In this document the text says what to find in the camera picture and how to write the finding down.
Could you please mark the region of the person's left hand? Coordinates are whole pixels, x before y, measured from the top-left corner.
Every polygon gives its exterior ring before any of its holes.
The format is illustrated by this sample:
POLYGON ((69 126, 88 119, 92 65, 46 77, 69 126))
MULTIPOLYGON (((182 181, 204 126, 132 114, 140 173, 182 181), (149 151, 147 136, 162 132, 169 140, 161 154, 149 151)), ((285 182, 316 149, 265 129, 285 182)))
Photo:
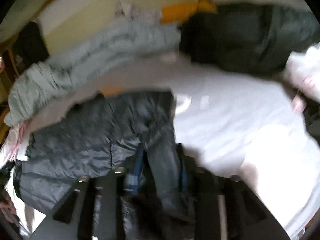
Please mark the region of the person's left hand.
POLYGON ((1 193, 1 210, 4 212, 4 216, 8 222, 16 223, 16 209, 10 196, 6 192, 1 193))

